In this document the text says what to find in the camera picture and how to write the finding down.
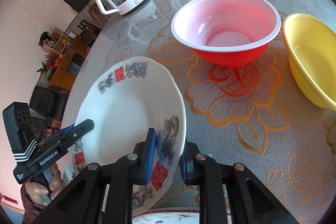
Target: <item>red bowl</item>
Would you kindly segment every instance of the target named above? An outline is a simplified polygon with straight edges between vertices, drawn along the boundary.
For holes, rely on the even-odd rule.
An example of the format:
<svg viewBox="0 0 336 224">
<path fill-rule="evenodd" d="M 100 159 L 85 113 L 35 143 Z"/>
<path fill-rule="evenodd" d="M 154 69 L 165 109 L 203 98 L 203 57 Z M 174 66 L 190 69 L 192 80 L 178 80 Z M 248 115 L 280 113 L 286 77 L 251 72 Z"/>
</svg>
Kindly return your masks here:
<svg viewBox="0 0 336 224">
<path fill-rule="evenodd" d="M 280 27 L 279 13 L 266 0 L 192 0 L 171 24 L 182 44 L 209 62 L 231 68 L 258 58 Z"/>
</svg>

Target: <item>wooden cabinet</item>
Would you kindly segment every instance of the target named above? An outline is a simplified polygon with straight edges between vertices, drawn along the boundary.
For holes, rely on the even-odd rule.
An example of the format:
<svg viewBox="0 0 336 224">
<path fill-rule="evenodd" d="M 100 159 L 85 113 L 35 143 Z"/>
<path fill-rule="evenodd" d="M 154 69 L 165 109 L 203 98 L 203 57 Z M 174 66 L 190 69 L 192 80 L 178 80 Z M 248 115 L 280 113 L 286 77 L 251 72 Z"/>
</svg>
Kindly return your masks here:
<svg viewBox="0 0 336 224">
<path fill-rule="evenodd" d="M 78 60 L 84 60 L 86 55 L 86 44 L 80 37 L 76 37 L 64 54 L 58 68 L 53 73 L 50 86 L 70 91 L 75 82 L 78 67 L 80 67 Z"/>
</svg>

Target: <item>sleeve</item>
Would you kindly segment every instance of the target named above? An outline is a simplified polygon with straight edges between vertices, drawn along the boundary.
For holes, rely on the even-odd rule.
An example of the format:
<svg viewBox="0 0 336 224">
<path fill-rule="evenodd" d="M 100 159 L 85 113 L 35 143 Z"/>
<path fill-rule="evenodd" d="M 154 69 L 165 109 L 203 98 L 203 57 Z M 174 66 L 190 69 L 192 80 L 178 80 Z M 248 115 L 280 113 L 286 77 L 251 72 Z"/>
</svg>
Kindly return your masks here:
<svg viewBox="0 0 336 224">
<path fill-rule="evenodd" d="M 21 187 L 21 199 L 25 209 L 22 224 L 30 224 L 46 206 L 37 204 L 30 199 L 25 184 Z"/>
</svg>

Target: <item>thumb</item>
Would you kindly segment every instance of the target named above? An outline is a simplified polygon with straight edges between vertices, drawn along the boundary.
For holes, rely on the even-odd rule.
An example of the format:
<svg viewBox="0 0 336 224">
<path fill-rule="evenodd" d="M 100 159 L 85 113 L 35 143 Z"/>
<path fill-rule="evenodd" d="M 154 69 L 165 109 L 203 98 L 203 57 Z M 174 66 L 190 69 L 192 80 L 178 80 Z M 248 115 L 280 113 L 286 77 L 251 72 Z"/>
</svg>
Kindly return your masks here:
<svg viewBox="0 0 336 224">
<path fill-rule="evenodd" d="M 46 205 L 45 201 L 41 197 L 41 195 L 46 195 L 49 193 L 49 190 L 47 187 L 37 183 L 37 182 L 31 182 L 27 181 L 26 183 L 26 191 L 28 195 L 30 196 L 31 200 L 35 203 Z"/>
</svg>

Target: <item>ceramic plate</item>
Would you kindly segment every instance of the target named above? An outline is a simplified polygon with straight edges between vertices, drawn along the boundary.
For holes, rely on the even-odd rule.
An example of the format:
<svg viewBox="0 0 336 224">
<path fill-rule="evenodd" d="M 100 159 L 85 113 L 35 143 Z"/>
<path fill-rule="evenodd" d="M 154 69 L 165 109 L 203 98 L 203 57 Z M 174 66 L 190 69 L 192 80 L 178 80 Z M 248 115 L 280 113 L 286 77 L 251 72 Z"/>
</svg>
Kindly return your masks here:
<svg viewBox="0 0 336 224">
<path fill-rule="evenodd" d="M 150 210 L 132 219 L 132 224 L 199 224 L 198 208 L 162 208 Z M 227 214 L 227 223 L 232 224 Z"/>
<path fill-rule="evenodd" d="M 76 174 L 91 162 L 116 162 L 155 128 L 151 181 L 133 188 L 133 215 L 147 211 L 172 184 L 185 142 L 184 102 L 170 72 L 147 57 L 114 65 L 91 87 L 76 125 L 85 119 L 94 129 L 72 147 Z"/>
</svg>

